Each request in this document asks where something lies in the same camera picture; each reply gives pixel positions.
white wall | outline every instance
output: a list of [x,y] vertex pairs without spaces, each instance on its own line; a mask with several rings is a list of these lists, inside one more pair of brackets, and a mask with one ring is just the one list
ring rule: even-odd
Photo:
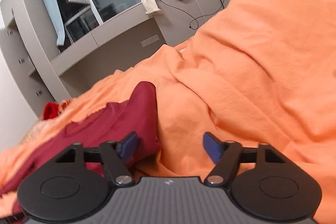
[[[3,28],[4,22],[0,12],[0,29]],[[0,80],[0,152],[2,152],[17,145],[37,117],[17,87],[1,51]]]

metal screw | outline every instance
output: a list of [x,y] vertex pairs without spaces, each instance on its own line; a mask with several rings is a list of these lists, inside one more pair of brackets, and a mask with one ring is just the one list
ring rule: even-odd
[[207,180],[211,184],[220,184],[224,181],[224,178],[222,178],[221,176],[209,176]]
[[37,97],[40,97],[40,95],[42,95],[42,94],[43,94],[42,90],[38,90],[38,91],[36,92]]
[[128,184],[128,183],[131,183],[132,182],[132,178],[130,176],[118,176],[115,181],[118,183],[118,184]]

light blue curtain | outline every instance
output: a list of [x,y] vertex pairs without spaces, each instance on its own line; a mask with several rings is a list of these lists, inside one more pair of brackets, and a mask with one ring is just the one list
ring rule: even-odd
[[57,0],[43,0],[57,33],[57,46],[64,45],[65,32]]

logo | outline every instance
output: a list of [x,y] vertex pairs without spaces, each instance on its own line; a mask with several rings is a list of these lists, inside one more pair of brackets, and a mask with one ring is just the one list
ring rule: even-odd
[[170,179],[170,180],[168,180],[168,181],[165,181],[165,183],[166,183],[167,185],[171,185],[171,184],[174,183],[174,181]]

black mount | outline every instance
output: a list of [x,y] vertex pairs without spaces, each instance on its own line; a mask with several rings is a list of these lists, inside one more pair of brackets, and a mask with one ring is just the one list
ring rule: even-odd
[[[138,143],[132,132],[121,142],[108,141],[95,148],[70,145],[20,184],[17,197],[24,213],[48,222],[74,221],[95,213],[114,188],[135,183],[123,162]],[[86,162],[102,165],[104,178],[88,170]],[[129,180],[120,184],[120,177]]]
[[[270,144],[242,147],[234,141],[221,142],[207,132],[204,147],[216,163],[205,185],[224,187],[247,213],[270,221],[314,216],[322,199],[319,184]],[[236,176],[241,163],[255,163],[255,168]],[[223,181],[213,184],[209,178],[214,176]]]
[[[244,219],[249,216],[260,223],[307,219],[310,220],[305,223],[312,223],[322,198],[318,183],[268,143],[260,143],[258,148],[242,147],[234,141],[222,142],[210,132],[204,134],[203,146],[216,166],[204,183],[196,179],[195,184],[195,178],[143,178],[136,183],[124,163],[132,157],[138,144],[135,132],[121,142],[109,141],[97,148],[72,144],[21,183],[18,200],[25,215],[43,223],[86,221],[106,211],[106,207],[118,207],[121,202],[125,208],[128,204],[135,206],[137,193],[142,193],[141,196],[146,193],[147,201],[136,206],[141,207],[158,195],[177,198],[176,193],[182,191],[185,195],[179,194],[181,200],[192,195],[199,198],[205,192],[210,203],[218,198],[226,199]],[[85,168],[86,162],[101,165],[104,177]],[[255,168],[237,175],[241,163],[255,163]],[[188,199],[188,202],[195,210],[202,206],[198,199]],[[208,204],[208,208],[217,211],[205,213],[226,212],[227,202],[221,204],[221,212],[216,204]],[[153,206],[166,210],[170,205],[161,202]],[[135,214],[132,210],[133,207],[127,213],[120,213],[126,217]]]

